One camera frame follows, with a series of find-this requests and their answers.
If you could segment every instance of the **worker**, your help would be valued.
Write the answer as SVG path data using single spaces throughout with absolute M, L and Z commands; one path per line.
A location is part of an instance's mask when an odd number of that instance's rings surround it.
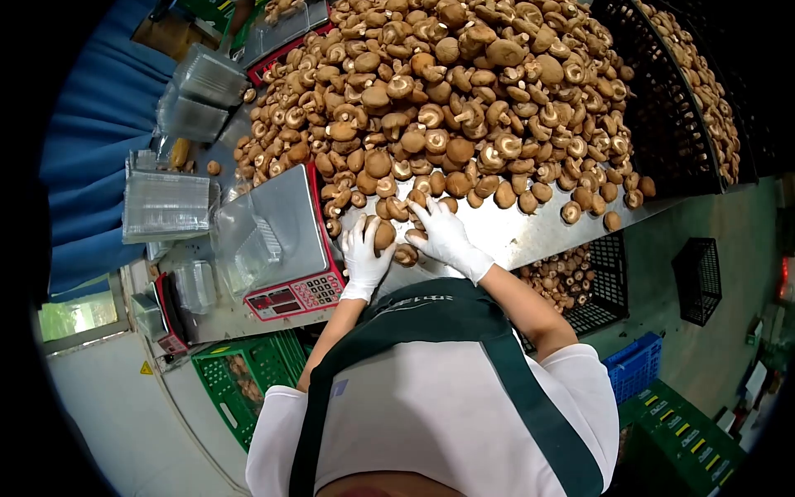
M 222 54 L 229 54 L 232 42 L 235 41 L 235 37 L 238 36 L 242 27 L 248 22 L 252 12 L 254 12 L 254 0 L 235 0 L 235 11 L 229 21 L 229 30 L 221 40 L 219 48 Z
M 343 233 L 350 281 L 297 388 L 266 392 L 246 463 L 253 495 L 579 497 L 609 486 L 619 416 L 596 351 L 470 243 L 447 205 L 426 205 L 409 206 L 428 239 L 408 241 L 466 279 L 368 307 L 395 245 L 374 254 L 378 217 Z

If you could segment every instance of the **yellow object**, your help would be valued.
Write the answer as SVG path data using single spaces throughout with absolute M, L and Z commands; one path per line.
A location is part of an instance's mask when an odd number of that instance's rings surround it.
M 695 445 L 693 445 L 693 448 L 691 448 L 691 449 L 690 449 L 690 453 L 691 453 L 691 454 L 695 454 L 695 453 L 696 453 L 696 450 L 698 450 L 698 448 L 699 448 L 701 445 L 704 445 L 704 442 L 706 442 L 706 440 L 705 440 L 705 439 L 703 439 L 703 438 L 702 438 L 701 440 L 699 440 L 699 441 L 698 441 L 698 443 L 697 443 L 697 444 L 695 444 Z
M 681 428 L 677 430 L 677 437 L 679 437 L 686 429 L 690 428 L 690 423 L 684 423 Z
M 169 164 L 172 168 L 180 168 L 188 158 L 188 149 L 191 148 L 190 140 L 185 138 L 177 138 L 174 146 L 171 148 L 171 156 L 169 157 Z
M 719 483 L 719 485 L 720 485 L 721 487 L 723 486 L 723 484 L 724 484 L 724 483 L 726 483 L 726 480 L 728 480 L 728 479 L 729 479 L 729 476 L 731 476 L 731 473 L 733 473 L 733 472 L 735 472 L 735 470 L 733 470 L 733 469 L 730 469 L 730 470 L 729 470 L 729 472 L 728 472 L 728 473 L 726 473 L 726 475 L 723 477 L 723 479 L 722 479 L 722 480 L 720 480 L 720 483 Z
M 718 455 L 718 454 L 715 454 L 715 457 L 713 457 L 713 458 L 712 458 L 712 460 L 711 460 L 711 461 L 709 461 L 709 464 L 707 464 L 707 467 L 706 467 L 705 469 L 706 469 L 707 471 L 709 471 L 709 469 L 710 469 L 710 468 L 711 468 L 711 467 L 712 467 L 712 466 L 713 466 L 713 465 L 714 465 L 716 462 L 718 462 L 718 459 L 720 459 L 720 455 Z

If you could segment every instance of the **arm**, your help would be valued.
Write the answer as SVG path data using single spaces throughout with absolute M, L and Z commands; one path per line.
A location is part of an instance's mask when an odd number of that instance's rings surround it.
M 237 36 L 252 12 L 254 12 L 254 0 L 238 0 L 235 2 L 235 12 L 232 14 L 229 31 L 227 32 L 227 36 L 230 39 Z
M 577 343 L 572 327 L 540 295 L 469 242 L 463 223 L 447 205 L 430 197 L 425 204 L 427 211 L 414 202 L 409 206 L 425 226 L 428 239 L 411 237 L 409 242 L 429 257 L 454 267 L 475 285 L 482 285 L 518 331 L 535 345 L 537 360 Z
M 375 287 L 384 278 L 384 274 L 392 262 L 395 243 L 387 247 L 381 257 L 375 256 L 373 242 L 381 218 L 376 216 L 364 231 L 366 219 L 367 216 L 362 214 L 353 229 L 345 231 L 340 236 L 345 266 L 351 277 L 339 296 L 339 304 L 334 309 L 332 318 L 323 328 L 323 332 L 317 339 L 317 344 L 312 349 L 312 354 L 309 355 L 306 366 L 301 372 L 301 377 L 298 379 L 296 388 L 302 392 L 309 390 L 309 376 L 315 366 L 320 364 L 328 351 L 356 326 L 359 314 L 370 303 L 370 297 L 373 295 Z
M 304 371 L 301 373 L 301 379 L 298 380 L 298 385 L 296 386 L 298 390 L 302 392 L 309 390 L 309 375 L 312 370 L 320 364 L 323 357 L 339 342 L 339 339 L 356 326 L 356 320 L 358 320 L 359 314 L 362 313 L 366 305 L 367 301 L 360 298 L 339 301 L 336 309 L 334 309 L 332 318 L 326 323 L 326 327 L 323 328 L 320 338 L 317 339 L 312 353 L 309 354 Z
M 480 280 L 517 330 L 538 350 L 538 362 L 578 342 L 572 326 L 532 287 L 493 264 Z

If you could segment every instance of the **red light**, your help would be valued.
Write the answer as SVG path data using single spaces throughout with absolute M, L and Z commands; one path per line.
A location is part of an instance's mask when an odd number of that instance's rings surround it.
M 784 292 L 787 289 L 787 282 L 789 280 L 789 262 L 786 257 L 781 260 L 781 284 L 778 286 L 779 298 L 784 297 Z

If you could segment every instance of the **blue plastic crate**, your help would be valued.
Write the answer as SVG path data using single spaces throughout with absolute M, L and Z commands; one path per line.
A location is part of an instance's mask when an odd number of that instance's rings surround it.
M 616 403 L 626 401 L 657 379 L 661 354 L 662 337 L 648 332 L 602 361 L 607 367 Z

